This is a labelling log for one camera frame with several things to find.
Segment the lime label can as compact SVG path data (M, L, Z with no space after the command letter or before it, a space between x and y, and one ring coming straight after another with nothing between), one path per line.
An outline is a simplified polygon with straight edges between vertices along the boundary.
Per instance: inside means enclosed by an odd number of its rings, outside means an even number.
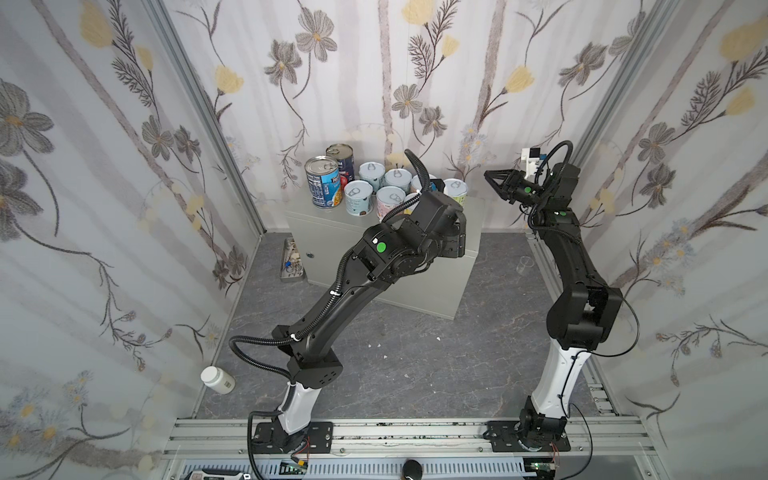
M464 205L468 194L468 185L463 180L457 178L446 179L444 181L443 193L459 205Z

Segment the orange label can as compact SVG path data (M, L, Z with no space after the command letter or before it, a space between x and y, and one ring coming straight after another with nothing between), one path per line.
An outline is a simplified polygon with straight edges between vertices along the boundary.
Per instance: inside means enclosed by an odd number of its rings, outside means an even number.
M430 184L429 189L431 191L436 191L438 189L437 185L434 183L434 181L437 179L437 177L433 174L429 175L430 178ZM417 193L422 189L422 184L420 182L420 178L417 175L414 175L411 182L410 182L410 192L411 193Z

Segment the red label can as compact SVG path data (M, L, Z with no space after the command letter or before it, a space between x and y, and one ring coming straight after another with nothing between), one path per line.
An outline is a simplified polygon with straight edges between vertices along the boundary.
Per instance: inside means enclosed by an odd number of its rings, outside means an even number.
M397 186L384 186L376 192L376 213L380 221L395 207L400 205L407 194Z

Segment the green label can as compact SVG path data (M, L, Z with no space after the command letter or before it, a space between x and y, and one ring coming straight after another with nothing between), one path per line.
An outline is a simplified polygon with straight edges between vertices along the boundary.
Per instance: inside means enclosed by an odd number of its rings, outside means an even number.
M360 165L358 173L360 179L368 183L373 192L377 192L383 184L386 168L382 163L369 161Z

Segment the teal label can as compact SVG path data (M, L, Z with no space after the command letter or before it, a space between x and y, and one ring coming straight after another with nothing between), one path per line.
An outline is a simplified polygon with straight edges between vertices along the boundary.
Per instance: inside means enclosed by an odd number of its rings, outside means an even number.
M370 214L372 210L373 187L364 180L349 182L344 188L344 204L347 213L354 217Z

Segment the dark chopped tomatoes can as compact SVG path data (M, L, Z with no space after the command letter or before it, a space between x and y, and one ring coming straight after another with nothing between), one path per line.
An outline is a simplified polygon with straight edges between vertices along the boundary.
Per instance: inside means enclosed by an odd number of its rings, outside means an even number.
M326 148L326 155L336 160L342 187L355 180L354 151L350 145L332 144Z

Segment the blue label tall can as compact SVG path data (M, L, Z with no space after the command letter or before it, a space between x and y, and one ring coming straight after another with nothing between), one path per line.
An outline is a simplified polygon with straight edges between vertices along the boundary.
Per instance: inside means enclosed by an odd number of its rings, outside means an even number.
M305 173L312 203L322 209L341 204L341 177L337 161L328 156L316 156L305 163Z

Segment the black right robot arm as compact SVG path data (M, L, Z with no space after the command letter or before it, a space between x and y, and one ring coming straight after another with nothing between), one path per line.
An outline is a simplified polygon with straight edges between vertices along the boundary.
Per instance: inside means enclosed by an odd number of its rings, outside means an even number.
M542 185L521 170L484 174L497 195L530 209L529 228L549 249L562 292L546 317L551 338L542 377L520 412L516 433L527 448L553 442L564 434L567 403L584 363L608 339L623 303L616 288L598 273L582 242L578 218L570 209L580 169L556 164Z

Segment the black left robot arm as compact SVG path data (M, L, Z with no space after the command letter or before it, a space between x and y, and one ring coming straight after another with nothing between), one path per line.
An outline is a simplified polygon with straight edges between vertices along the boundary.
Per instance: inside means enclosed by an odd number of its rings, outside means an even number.
M427 191L410 214L388 213L342 257L335 280L294 324L279 325L274 340L289 356L289 388L275 424L290 436L307 429L321 390L338 379L343 365L334 341L357 314L398 280L428 270L435 259L465 253L466 217L449 196Z

